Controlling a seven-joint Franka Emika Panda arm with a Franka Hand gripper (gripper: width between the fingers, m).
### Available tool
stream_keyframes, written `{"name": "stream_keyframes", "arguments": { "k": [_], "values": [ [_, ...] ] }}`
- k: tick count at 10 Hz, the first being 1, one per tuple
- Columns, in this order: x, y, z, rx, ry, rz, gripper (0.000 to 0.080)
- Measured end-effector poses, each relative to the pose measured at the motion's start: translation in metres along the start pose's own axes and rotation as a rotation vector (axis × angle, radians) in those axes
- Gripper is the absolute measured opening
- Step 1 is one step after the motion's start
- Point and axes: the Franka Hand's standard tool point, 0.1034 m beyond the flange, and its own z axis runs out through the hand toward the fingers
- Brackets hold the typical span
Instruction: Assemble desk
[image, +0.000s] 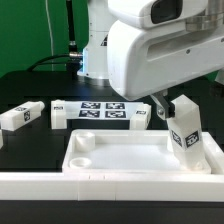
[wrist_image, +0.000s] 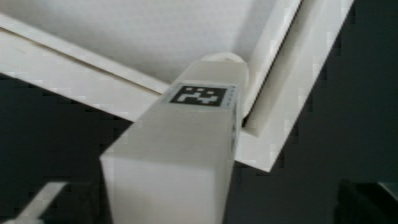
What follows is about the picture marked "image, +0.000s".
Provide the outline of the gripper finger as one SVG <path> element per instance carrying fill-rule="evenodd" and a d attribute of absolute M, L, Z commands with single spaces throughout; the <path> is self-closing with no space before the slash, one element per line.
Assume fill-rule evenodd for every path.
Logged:
<path fill-rule="evenodd" d="M 217 87 L 224 87 L 224 69 L 218 71 L 215 78 L 215 85 Z"/>

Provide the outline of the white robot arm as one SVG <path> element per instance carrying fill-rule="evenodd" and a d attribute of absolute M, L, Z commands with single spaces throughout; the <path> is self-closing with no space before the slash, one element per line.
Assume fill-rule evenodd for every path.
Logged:
<path fill-rule="evenodd" d="M 87 10 L 80 79 L 151 96 L 162 119 L 177 115 L 170 87 L 224 73 L 224 0 L 87 0 Z"/>

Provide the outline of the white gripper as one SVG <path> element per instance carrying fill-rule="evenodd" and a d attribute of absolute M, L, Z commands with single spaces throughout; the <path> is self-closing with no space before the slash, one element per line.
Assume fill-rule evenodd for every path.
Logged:
<path fill-rule="evenodd" d="M 175 116 L 165 89 L 224 68 L 224 0 L 108 0 L 108 9 L 110 85 L 128 100 L 151 95 L 162 120 Z"/>

